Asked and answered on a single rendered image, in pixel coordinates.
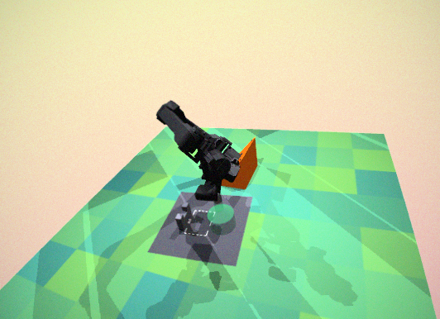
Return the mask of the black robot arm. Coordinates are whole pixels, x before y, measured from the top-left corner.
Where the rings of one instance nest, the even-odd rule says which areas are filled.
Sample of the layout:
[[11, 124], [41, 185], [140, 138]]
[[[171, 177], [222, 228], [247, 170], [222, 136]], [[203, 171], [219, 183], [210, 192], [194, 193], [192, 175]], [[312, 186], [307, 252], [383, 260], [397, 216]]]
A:
[[[208, 134], [191, 122], [173, 100], [163, 104], [156, 115], [162, 124], [172, 130], [178, 148], [192, 161], [196, 164], [199, 161], [201, 164], [206, 164], [216, 178], [221, 177], [230, 183], [234, 182], [241, 168], [239, 158], [242, 152], [239, 154], [234, 150], [231, 147], [231, 141], [216, 134]], [[229, 146], [226, 148], [228, 144]], [[194, 158], [191, 154], [196, 150], [198, 152]]]

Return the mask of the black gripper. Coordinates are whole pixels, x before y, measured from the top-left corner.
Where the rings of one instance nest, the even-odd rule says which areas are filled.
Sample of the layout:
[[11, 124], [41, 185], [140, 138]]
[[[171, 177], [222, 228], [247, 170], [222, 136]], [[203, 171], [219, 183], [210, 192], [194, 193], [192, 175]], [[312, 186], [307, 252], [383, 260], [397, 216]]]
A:
[[218, 193], [221, 193], [221, 185], [223, 178], [216, 178], [208, 169], [206, 164], [199, 165], [199, 169], [203, 171], [202, 179], [206, 179], [204, 185], [200, 184], [194, 194], [196, 200], [200, 201], [218, 201]]

